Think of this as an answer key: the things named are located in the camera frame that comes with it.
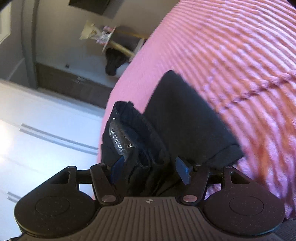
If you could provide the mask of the flower bouquet on table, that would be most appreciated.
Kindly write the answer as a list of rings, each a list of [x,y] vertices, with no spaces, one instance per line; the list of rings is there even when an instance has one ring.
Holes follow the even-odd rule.
[[[84,28],[80,34],[79,40],[95,40],[96,43],[101,45],[108,44],[111,39],[115,28],[109,26],[103,26],[103,28],[98,28],[95,24],[87,21]]]

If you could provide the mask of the black garment on chair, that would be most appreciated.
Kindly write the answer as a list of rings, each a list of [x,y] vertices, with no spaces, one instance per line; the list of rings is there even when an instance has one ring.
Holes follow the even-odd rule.
[[[113,48],[108,48],[105,56],[107,61],[105,72],[109,76],[115,76],[117,69],[129,60],[128,56]]]

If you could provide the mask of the black wall television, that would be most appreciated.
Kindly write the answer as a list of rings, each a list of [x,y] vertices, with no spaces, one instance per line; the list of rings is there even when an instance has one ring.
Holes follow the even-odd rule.
[[[103,15],[110,0],[70,0],[69,5],[98,15]]]

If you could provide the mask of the round white side table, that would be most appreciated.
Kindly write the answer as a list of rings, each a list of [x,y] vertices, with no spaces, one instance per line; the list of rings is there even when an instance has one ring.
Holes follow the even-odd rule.
[[[104,26],[102,27],[102,35],[104,37],[102,53],[104,53],[107,48],[116,49],[125,54],[129,62],[133,60],[147,40],[146,36],[124,31],[121,26],[118,28]]]

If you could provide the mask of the pink ribbed bed blanket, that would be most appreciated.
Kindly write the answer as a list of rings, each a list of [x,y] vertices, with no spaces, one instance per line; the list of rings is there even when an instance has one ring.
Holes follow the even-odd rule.
[[[179,73],[221,116],[245,157],[237,169],[295,218],[295,8],[288,1],[180,1],[113,88],[144,111],[161,77]]]

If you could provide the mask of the black pants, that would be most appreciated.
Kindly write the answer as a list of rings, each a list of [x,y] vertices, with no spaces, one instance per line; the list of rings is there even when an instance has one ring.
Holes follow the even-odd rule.
[[[243,151],[229,128],[180,75],[161,78],[143,113],[117,101],[102,135],[101,161],[110,168],[125,158],[125,177],[115,188],[125,196],[177,196],[177,157],[221,169]]]

